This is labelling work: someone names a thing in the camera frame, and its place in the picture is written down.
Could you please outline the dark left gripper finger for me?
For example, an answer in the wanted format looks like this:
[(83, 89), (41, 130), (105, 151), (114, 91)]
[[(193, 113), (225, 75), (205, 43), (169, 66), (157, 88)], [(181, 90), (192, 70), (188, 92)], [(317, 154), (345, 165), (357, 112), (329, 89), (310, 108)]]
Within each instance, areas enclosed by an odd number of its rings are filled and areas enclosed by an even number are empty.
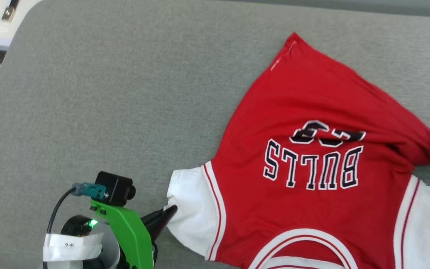
[(178, 207), (176, 205), (167, 206), (143, 216), (141, 220), (146, 227), (154, 227), (162, 224), (166, 225), (177, 213), (177, 210)]
[(168, 221), (150, 221), (146, 223), (146, 229), (149, 232), (152, 243), (155, 243), (159, 235), (166, 228)]

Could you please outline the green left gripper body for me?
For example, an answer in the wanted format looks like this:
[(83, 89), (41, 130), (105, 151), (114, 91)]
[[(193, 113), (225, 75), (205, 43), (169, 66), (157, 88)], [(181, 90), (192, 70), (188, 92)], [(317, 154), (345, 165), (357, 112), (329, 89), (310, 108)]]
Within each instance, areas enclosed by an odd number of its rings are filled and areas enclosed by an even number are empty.
[(117, 269), (153, 269), (152, 240), (137, 212), (91, 200), (96, 215), (106, 219), (117, 240)]

